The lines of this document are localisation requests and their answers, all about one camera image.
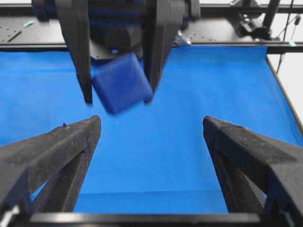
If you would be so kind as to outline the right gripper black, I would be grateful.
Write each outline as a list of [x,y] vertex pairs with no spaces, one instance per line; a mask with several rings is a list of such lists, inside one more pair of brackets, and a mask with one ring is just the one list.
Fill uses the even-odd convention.
[[34,0],[32,8],[41,22],[59,20],[87,104],[92,104],[90,21],[145,23],[143,66],[155,95],[178,30],[201,17],[197,0]]

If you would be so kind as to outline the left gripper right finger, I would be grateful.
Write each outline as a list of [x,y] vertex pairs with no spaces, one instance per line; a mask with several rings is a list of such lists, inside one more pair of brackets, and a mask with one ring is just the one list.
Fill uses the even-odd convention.
[[203,136],[229,212],[303,218],[303,149],[212,116]]

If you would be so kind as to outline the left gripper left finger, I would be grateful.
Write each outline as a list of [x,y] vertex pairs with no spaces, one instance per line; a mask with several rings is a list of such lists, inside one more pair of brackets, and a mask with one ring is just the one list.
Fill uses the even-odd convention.
[[72,212],[101,135],[101,119],[66,124],[0,148],[0,210]]

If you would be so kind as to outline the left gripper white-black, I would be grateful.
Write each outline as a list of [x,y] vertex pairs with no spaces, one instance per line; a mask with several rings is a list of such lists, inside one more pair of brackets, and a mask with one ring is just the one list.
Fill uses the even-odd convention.
[[303,209],[277,205],[264,213],[100,214],[0,210],[2,227],[301,227]]

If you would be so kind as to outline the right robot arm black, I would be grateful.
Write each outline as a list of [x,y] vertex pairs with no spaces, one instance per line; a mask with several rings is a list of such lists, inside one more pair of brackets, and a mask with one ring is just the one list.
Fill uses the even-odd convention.
[[34,0],[37,19],[59,21],[87,104],[92,103],[90,41],[103,50],[141,51],[156,91],[180,30],[201,17],[197,0]]

